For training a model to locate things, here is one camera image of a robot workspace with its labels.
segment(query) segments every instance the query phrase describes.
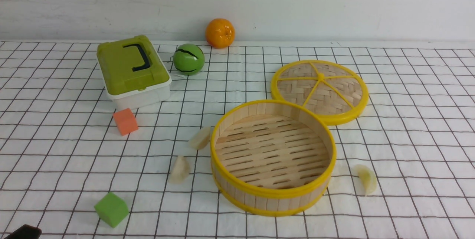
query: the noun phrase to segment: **steamer basket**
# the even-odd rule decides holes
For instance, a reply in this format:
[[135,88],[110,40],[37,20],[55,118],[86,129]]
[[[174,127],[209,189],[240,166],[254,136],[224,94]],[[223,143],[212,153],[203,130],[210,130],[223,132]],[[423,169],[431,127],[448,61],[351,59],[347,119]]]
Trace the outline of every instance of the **steamer basket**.
[[335,166],[328,128],[287,101],[247,102],[224,115],[211,138],[213,177],[237,207],[287,216],[323,195]]
[[272,77],[274,99],[300,105],[326,125],[339,125],[357,118],[369,99],[368,88],[353,71],[320,60],[289,63]]

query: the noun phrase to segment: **orange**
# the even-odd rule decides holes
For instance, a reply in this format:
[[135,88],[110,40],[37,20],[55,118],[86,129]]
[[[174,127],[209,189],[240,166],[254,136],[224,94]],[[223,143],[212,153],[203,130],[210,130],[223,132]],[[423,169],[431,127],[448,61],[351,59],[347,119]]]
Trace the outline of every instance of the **orange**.
[[206,28],[206,41],[218,49],[231,45],[234,36],[234,26],[226,19],[213,19]]

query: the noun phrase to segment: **green plastic box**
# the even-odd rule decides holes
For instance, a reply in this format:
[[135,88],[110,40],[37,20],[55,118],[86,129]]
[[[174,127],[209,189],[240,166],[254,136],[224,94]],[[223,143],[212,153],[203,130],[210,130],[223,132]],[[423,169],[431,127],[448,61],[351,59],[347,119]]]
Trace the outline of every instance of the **green plastic box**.
[[119,110],[170,97],[170,74],[146,36],[100,44],[97,61],[107,94]]

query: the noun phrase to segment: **grid tablecloth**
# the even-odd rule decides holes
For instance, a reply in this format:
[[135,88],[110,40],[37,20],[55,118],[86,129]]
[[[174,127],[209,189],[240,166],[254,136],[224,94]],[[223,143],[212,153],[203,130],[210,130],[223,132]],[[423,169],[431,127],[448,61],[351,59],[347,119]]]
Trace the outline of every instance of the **grid tablecloth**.
[[[155,42],[173,82],[166,102],[134,110],[120,136],[95,59],[97,43],[0,42],[0,237],[24,223],[41,238],[475,238],[475,46],[462,43],[198,43],[203,70],[182,76],[181,42]],[[370,101],[331,127],[338,160],[320,201],[291,217],[245,213],[219,194],[200,127],[270,97],[273,73],[320,59],[358,73]],[[167,183],[176,156],[185,183]],[[372,168],[363,195],[352,170]],[[94,212],[108,191],[131,214],[115,229]]]

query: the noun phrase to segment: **green ball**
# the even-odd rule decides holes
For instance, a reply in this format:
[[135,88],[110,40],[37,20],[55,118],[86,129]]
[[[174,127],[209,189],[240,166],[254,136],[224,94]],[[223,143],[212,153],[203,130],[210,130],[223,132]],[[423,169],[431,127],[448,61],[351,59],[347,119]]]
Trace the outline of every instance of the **green ball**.
[[183,44],[175,51],[173,64],[183,74],[193,75],[198,73],[205,65],[205,55],[195,44]]

